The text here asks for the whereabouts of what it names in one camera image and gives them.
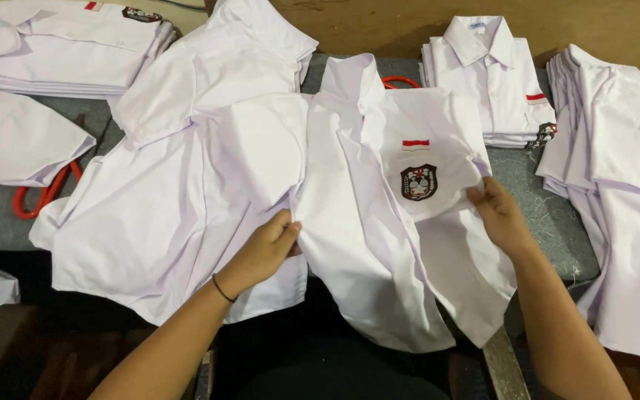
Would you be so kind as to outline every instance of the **table surface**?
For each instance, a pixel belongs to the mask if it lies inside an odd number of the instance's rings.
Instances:
[[[327,57],[323,54],[313,56],[303,93],[317,93]],[[401,75],[420,81],[416,60],[377,59],[377,66],[381,76]],[[551,99],[545,70],[538,70],[538,77],[540,86]],[[83,167],[94,156],[106,154],[124,136],[112,121],[107,103],[102,100],[34,98],[70,120],[85,114],[84,129],[95,137],[97,145],[80,160]],[[542,178],[534,175],[541,151],[489,147],[493,175],[518,200],[531,232],[560,277],[574,283],[591,280],[600,270],[578,213],[568,200],[542,189]],[[69,178],[62,196],[69,195],[74,187],[73,178]],[[33,220],[18,219],[11,210],[15,190],[0,185],[0,250],[34,250],[28,239]],[[38,194],[38,189],[31,189],[26,204],[34,206]]]

